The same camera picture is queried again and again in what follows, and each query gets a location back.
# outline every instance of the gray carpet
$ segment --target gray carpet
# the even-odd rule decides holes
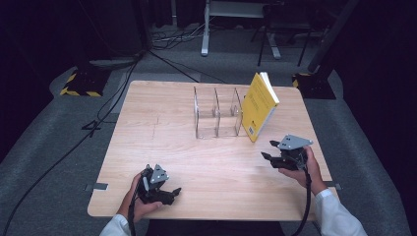
[[[186,65],[175,64],[188,74],[200,75],[202,83],[248,85],[255,72],[269,73],[274,86],[291,86],[291,75],[307,72],[308,62],[318,48],[309,45],[301,67],[296,67],[301,48],[280,48],[282,59],[273,59],[265,50],[257,67],[260,42],[250,42],[253,30],[219,30],[210,35],[208,57],[200,55],[201,39],[179,44],[157,55]],[[127,69],[113,71],[103,97],[59,95],[74,68],[63,72],[50,85],[55,98],[33,120],[0,164],[0,228],[24,192],[53,163],[71,149],[88,131],[85,124],[108,111],[111,96],[124,81]],[[135,77],[176,74],[178,71],[147,54],[134,70]],[[369,235],[411,235],[400,197],[381,166],[367,138],[343,100],[342,83],[336,73],[329,77],[336,100],[306,99],[328,167],[341,202],[363,223]],[[87,213],[90,193],[86,184],[95,182],[105,157],[118,114],[111,113],[92,138],[87,138],[58,164],[25,198],[16,212],[7,235],[98,235],[109,218],[94,218]],[[287,235],[299,222],[282,222]],[[137,226],[144,235],[147,221]],[[301,235],[319,235],[313,223]]]

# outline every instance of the white desk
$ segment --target white desk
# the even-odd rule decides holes
[[[263,18],[262,9],[265,3],[246,2],[217,2],[206,0],[205,32],[203,35],[202,56],[209,55],[209,17],[242,17]],[[275,59],[281,59],[281,54],[274,40],[274,33],[268,35],[270,48]]]

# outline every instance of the white sleeve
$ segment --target white sleeve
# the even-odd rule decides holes
[[[326,189],[316,195],[316,217],[322,235],[367,235],[361,222]]]
[[[114,215],[100,233],[100,236],[106,235],[130,236],[128,220],[121,214]]]

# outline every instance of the table leg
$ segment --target table leg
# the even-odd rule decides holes
[[[281,59],[281,53],[279,52],[279,49],[276,46],[276,42],[275,42],[275,33],[268,33],[268,41],[269,41],[270,49],[272,50],[273,57],[276,60]]]
[[[209,0],[206,0],[205,32],[203,35],[202,56],[209,55]]]

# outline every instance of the shirt cuff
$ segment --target shirt cuff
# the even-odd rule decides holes
[[[113,216],[113,218],[114,218],[115,220],[119,221],[121,225],[126,225],[126,224],[129,224],[129,223],[128,223],[128,220],[125,218],[125,216],[123,216],[123,215],[121,215],[121,214],[115,214],[115,215]]]
[[[321,192],[316,194],[316,203],[320,202],[323,198],[325,198],[329,195],[333,195],[333,193],[331,192],[330,189],[322,190]]]

